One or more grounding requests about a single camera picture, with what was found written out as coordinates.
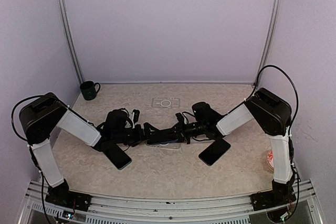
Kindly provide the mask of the blue smartphone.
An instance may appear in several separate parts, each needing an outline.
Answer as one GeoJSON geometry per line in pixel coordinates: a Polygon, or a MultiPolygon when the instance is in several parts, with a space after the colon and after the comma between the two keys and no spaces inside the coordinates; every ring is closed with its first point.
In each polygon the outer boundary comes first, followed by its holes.
{"type": "Polygon", "coordinates": [[[148,138],[146,144],[151,146],[151,145],[175,144],[182,142],[183,140],[179,137],[178,134],[164,134],[164,135],[153,134],[148,138]]]}

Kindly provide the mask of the clear magsafe phone case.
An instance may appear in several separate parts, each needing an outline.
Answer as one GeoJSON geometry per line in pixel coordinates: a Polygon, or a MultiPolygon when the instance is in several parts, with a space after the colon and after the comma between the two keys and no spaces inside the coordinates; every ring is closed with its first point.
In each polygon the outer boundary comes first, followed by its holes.
{"type": "Polygon", "coordinates": [[[150,145],[145,144],[147,147],[158,149],[158,150],[179,150],[181,148],[181,143],[166,143],[166,144],[155,144],[150,145]]]}

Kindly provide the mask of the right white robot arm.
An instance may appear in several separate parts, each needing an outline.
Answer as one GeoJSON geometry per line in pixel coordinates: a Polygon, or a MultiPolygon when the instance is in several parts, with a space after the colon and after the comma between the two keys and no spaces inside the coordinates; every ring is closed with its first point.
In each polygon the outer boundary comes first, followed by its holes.
{"type": "Polygon", "coordinates": [[[199,135],[205,135],[212,144],[199,154],[208,166],[212,166],[229,149],[226,136],[255,120],[268,136],[274,155],[274,175],[269,201],[273,205],[281,204],[289,196],[295,173],[293,170],[293,145],[291,128],[298,113],[289,103],[265,88],[254,87],[251,94],[224,115],[219,114],[206,102],[192,106],[194,123],[186,124],[183,116],[178,115],[178,123],[170,129],[157,132],[162,143],[186,141],[199,135]]]}

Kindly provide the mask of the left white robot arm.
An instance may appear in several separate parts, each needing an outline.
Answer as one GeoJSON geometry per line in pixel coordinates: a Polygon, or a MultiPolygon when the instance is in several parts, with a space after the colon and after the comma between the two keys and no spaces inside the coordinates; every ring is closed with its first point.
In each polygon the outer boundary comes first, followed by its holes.
{"type": "Polygon", "coordinates": [[[132,159],[119,147],[135,147],[147,141],[158,131],[149,123],[140,125],[139,110],[128,113],[125,108],[114,109],[103,123],[94,126],[52,92],[25,99],[30,103],[21,108],[19,120],[24,131],[22,140],[27,142],[30,153],[41,176],[51,188],[53,197],[66,206],[73,201],[73,193],[60,172],[50,142],[55,130],[67,132],[104,156],[117,168],[123,169],[132,159]]]}

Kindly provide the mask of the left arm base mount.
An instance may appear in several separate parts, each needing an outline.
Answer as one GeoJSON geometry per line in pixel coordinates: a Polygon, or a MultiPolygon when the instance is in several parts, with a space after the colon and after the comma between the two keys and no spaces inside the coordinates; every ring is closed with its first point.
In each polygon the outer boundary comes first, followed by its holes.
{"type": "Polygon", "coordinates": [[[91,198],[92,196],[89,194],[71,191],[67,181],[64,179],[63,182],[56,187],[48,186],[45,200],[57,206],[87,212],[91,198]]]}

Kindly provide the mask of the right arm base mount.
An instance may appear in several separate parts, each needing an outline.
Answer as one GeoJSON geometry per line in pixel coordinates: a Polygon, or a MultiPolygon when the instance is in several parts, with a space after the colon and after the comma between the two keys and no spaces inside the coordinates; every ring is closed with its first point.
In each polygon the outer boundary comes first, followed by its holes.
{"type": "Polygon", "coordinates": [[[250,195],[253,210],[263,210],[277,207],[296,200],[293,190],[294,177],[286,184],[272,181],[272,190],[250,195]]]}

